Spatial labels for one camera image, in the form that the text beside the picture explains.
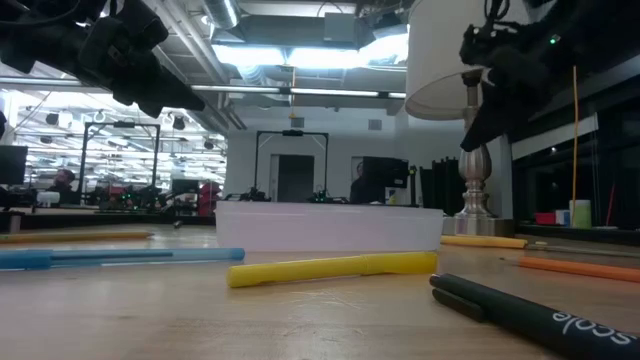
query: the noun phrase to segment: person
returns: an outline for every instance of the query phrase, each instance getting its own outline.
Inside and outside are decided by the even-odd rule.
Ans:
[[[358,164],[356,171],[358,178],[351,183],[349,202],[351,204],[370,204],[372,202],[384,204],[384,186],[371,181],[373,179],[366,178],[362,162]]]
[[[71,183],[76,179],[76,176],[71,170],[60,169],[53,178],[53,186],[47,189],[47,191],[53,191],[60,193],[60,204],[68,204],[73,201],[73,190],[71,190]]]
[[[7,123],[7,118],[4,116],[4,113],[0,111],[0,140],[2,140],[2,136],[4,136],[4,128]]]

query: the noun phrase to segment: lamp shade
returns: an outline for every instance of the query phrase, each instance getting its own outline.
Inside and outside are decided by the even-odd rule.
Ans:
[[[528,23],[522,0],[510,3],[503,20]],[[409,19],[405,103],[409,115],[425,120],[463,118],[467,95],[460,75],[478,67],[462,63],[460,46],[470,24],[484,23],[484,0],[422,0],[414,4]]]

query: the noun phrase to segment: yellow marker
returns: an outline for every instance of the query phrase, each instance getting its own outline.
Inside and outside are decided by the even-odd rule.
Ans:
[[[524,249],[527,240],[510,239],[496,236],[450,236],[442,235],[440,243],[445,245],[502,247],[512,249]]]
[[[437,263],[435,253],[411,252],[240,265],[229,268],[227,284],[235,288],[337,276],[425,274],[435,272]]]

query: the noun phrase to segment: wall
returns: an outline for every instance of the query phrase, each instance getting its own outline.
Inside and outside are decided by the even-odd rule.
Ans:
[[[256,131],[289,129],[289,109],[247,111],[242,119],[249,130],[229,134],[225,193],[243,193],[253,185]],[[432,161],[446,157],[460,158],[460,142],[464,137],[463,121],[426,121],[401,111],[388,117],[384,110],[375,109],[298,109],[296,116],[305,117],[305,131],[329,132],[329,164],[327,186],[332,196],[349,196],[351,186],[351,158],[381,156],[408,159],[416,167],[431,168]],[[367,130],[368,119],[383,120],[382,131]],[[312,138],[269,138],[262,135],[258,184],[268,191],[271,155],[297,154],[315,157],[314,188],[324,184],[324,149]],[[324,145],[324,138],[317,137]],[[511,152],[506,138],[487,145],[493,162],[493,174],[487,180],[490,194],[488,205],[496,215],[511,218]],[[421,189],[416,184],[416,199]],[[398,202],[410,203],[409,191],[398,191]]]
[[[280,131],[290,128],[289,109],[251,111],[238,109],[249,128],[232,131],[228,137],[225,193],[243,193],[253,185],[257,130]],[[395,157],[394,118],[383,109],[297,109],[296,116],[305,117],[307,132],[329,133],[327,188],[331,196],[349,197],[351,159],[361,156]],[[382,131],[369,131],[368,120],[383,121]],[[324,144],[322,136],[283,137],[263,134],[260,137],[258,184],[268,191],[272,155],[312,155],[315,157],[314,188],[324,186]]]

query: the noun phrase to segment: silver lamp base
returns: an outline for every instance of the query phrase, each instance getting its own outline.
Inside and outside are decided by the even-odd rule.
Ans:
[[[509,219],[445,217],[442,235],[512,237],[514,230],[514,222]]]
[[[464,112],[465,131],[468,131],[478,113],[478,86],[481,70],[462,75],[467,86],[467,108]],[[496,218],[487,208],[489,195],[484,192],[485,180],[491,176],[491,155],[486,145],[462,151],[458,164],[460,176],[467,191],[462,195],[464,208],[453,218],[445,218],[445,235],[513,236],[513,221]]]

